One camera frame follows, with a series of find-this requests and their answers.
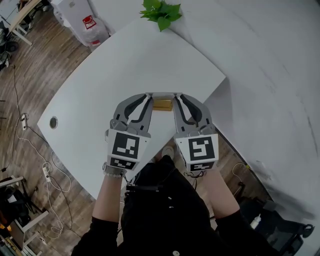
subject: green plant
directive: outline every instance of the green plant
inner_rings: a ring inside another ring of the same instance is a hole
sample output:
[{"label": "green plant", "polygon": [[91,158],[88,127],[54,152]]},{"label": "green plant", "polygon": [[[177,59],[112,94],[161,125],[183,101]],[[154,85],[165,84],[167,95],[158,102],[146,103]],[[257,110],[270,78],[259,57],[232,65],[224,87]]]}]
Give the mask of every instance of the green plant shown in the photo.
[{"label": "green plant", "polygon": [[141,18],[147,18],[148,21],[157,22],[160,31],[169,28],[171,22],[179,19],[182,14],[179,13],[180,4],[172,5],[167,4],[165,1],[159,0],[143,0],[145,10]]}]

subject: wood plank flooring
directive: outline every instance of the wood plank flooring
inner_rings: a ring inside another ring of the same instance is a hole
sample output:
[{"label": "wood plank flooring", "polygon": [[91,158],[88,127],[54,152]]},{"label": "wood plank flooring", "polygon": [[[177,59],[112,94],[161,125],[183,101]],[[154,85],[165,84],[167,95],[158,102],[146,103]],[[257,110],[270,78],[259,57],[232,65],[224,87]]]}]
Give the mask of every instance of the wood plank flooring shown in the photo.
[{"label": "wood plank flooring", "polygon": [[[33,46],[29,47],[19,41],[20,48],[10,62],[15,65],[16,88],[21,112],[28,113],[28,125],[41,134],[37,127],[41,114],[60,86],[90,54],[90,51],[79,43],[68,29],[62,27],[52,13],[41,14],[39,21],[27,35],[27,38],[33,42]],[[6,100],[5,104],[0,103],[0,115],[7,117],[7,120],[0,120],[0,168],[2,168],[9,163],[13,148],[14,131],[19,117],[14,89],[14,70],[12,67],[0,72],[0,100]],[[23,132],[21,126],[19,126],[18,134],[20,137],[29,139],[39,153],[47,161],[51,161],[51,148],[30,129]],[[15,138],[14,143],[12,163],[6,172],[0,173],[0,178],[3,179],[11,175],[16,177],[24,176],[27,180],[29,193],[32,193],[35,187],[38,187],[38,191],[34,192],[32,197],[34,203],[40,208],[49,210],[47,184],[42,172],[43,159],[27,141]],[[239,180],[232,175],[231,170],[241,160],[221,137],[219,137],[219,146],[220,161],[217,168],[222,173],[231,191],[235,192],[238,189]],[[59,239],[50,239],[48,237],[56,236],[51,231],[51,227],[57,227],[58,225],[56,216],[50,211],[49,216],[34,228],[34,230],[43,232],[47,245],[44,245],[39,239],[35,239],[29,246],[35,253],[42,251],[43,255],[68,256],[71,254],[73,247],[79,242],[81,236],[89,229],[95,200],[69,174],[68,170],[65,169],[54,154],[53,160],[58,167],[66,171],[72,181],[70,192],[65,193],[73,219],[72,230],[70,230],[71,220],[63,194],[49,185],[50,201],[64,225],[63,233]],[[184,172],[181,158],[177,156],[175,162],[178,169]],[[247,185],[244,193],[246,196],[258,196],[261,199],[269,198],[264,188],[248,169],[238,166],[235,172]],[[56,168],[53,168],[51,175],[55,177],[62,188],[68,187],[69,180]],[[212,212],[201,178],[198,179],[197,192],[208,205],[210,212]],[[118,242],[120,243],[121,241],[122,234],[120,233]]]}]

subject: white tabletop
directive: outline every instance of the white tabletop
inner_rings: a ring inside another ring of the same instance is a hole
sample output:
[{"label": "white tabletop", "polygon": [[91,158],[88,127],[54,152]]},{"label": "white tabletop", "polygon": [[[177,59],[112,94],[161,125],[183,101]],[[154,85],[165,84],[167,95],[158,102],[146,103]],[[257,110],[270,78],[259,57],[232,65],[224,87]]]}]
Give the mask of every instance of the white tabletop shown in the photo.
[{"label": "white tabletop", "polygon": [[[178,92],[204,102],[225,76],[169,29],[138,19],[99,46],[64,82],[38,126],[74,178],[97,198],[108,145],[105,131],[117,105],[135,94]],[[142,106],[130,116],[139,117]],[[49,121],[57,117],[58,126]],[[131,179],[176,133],[174,113],[153,111],[151,142]]]}]

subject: person's left arm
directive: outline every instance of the person's left arm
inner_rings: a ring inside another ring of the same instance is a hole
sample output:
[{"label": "person's left arm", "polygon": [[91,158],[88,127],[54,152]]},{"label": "person's left arm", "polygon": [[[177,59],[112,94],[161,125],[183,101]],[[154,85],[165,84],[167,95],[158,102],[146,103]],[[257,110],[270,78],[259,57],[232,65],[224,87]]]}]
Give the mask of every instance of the person's left arm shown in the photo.
[{"label": "person's left arm", "polygon": [[72,256],[115,255],[117,250],[122,178],[104,176],[95,202],[89,232],[74,247]]}]

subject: forearm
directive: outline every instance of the forearm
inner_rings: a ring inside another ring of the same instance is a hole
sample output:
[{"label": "forearm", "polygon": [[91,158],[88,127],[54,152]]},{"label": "forearm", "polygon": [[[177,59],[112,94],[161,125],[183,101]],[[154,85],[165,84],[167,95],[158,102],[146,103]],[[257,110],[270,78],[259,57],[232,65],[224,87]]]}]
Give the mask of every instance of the forearm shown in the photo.
[{"label": "forearm", "polygon": [[122,178],[105,175],[95,202],[92,216],[96,219],[119,222]]},{"label": "forearm", "polygon": [[240,209],[219,171],[206,171],[203,182],[216,219],[230,216]]}]

